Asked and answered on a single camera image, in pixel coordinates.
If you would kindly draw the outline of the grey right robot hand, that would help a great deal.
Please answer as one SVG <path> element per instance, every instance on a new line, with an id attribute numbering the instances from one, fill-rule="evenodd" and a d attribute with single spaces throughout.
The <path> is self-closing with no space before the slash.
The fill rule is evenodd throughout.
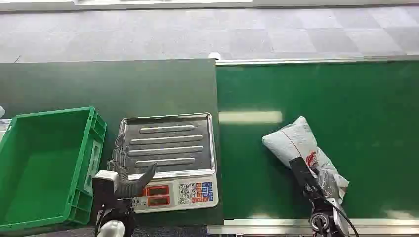
<path id="1" fill-rule="evenodd" d="M 332 173 L 321 168 L 313 171 L 302 157 L 289 162 L 290 168 L 302 187 L 303 194 L 311 201 L 317 199 L 340 199 L 339 188 Z"/>

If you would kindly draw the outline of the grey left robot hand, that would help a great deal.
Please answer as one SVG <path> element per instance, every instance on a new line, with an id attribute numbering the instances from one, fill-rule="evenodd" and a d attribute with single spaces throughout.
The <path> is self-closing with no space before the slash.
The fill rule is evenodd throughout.
<path id="1" fill-rule="evenodd" d="M 112 159 L 107 162 L 108 170 L 117 172 L 119 175 L 117 189 L 115 191 L 117 199 L 134 198 L 143 194 L 144 188 L 155 176 L 157 168 L 157 164 L 152 163 L 152 165 L 148 166 L 145 173 L 140 178 L 136 180 L 129 180 L 127 173 L 128 169 L 126 166 L 127 152 L 123 151 L 124 141 L 125 136 L 123 134 L 118 135 L 112 151 Z"/>

